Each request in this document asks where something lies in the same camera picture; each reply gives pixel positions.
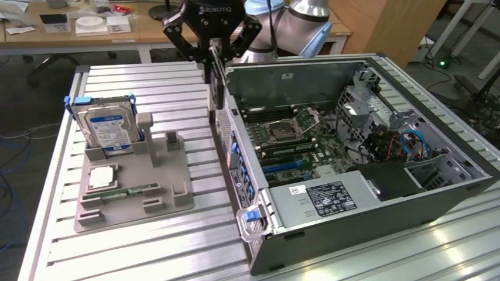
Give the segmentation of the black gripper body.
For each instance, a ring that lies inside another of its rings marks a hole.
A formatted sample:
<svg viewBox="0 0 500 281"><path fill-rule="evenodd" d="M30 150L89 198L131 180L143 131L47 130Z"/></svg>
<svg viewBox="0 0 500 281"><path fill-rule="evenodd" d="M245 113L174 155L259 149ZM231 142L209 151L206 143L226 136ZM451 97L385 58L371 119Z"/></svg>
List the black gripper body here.
<svg viewBox="0 0 500 281"><path fill-rule="evenodd" d="M207 61L211 39L219 40L219 57L230 60L241 46L241 40L230 41L234 29L245 18L241 1L183 1L181 19L197 36L197 48L189 55L195 62Z"/></svg>

